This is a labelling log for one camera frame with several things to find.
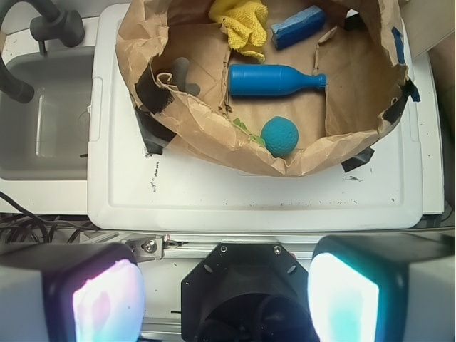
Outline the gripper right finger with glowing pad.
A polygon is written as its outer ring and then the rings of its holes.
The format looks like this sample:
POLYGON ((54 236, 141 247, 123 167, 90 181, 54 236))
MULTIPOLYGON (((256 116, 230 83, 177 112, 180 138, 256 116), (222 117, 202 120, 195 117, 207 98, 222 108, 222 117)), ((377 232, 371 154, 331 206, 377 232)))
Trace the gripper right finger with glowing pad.
POLYGON ((455 236, 327 235, 307 294, 321 341, 454 341, 455 236))

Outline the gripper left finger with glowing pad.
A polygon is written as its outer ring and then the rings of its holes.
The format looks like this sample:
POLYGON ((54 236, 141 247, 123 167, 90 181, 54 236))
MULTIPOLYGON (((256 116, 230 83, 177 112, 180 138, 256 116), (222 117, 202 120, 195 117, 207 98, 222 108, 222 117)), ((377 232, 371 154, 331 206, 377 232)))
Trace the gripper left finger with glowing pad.
POLYGON ((137 341, 144 314, 125 244, 1 245, 2 341, 137 341))

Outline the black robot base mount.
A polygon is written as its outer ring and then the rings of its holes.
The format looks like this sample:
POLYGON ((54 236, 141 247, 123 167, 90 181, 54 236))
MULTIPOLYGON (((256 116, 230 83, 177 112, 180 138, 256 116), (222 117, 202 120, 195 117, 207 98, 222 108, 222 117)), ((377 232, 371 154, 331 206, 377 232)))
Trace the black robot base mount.
POLYGON ((181 282, 184 341, 318 341, 309 273, 269 245, 212 250, 181 282))

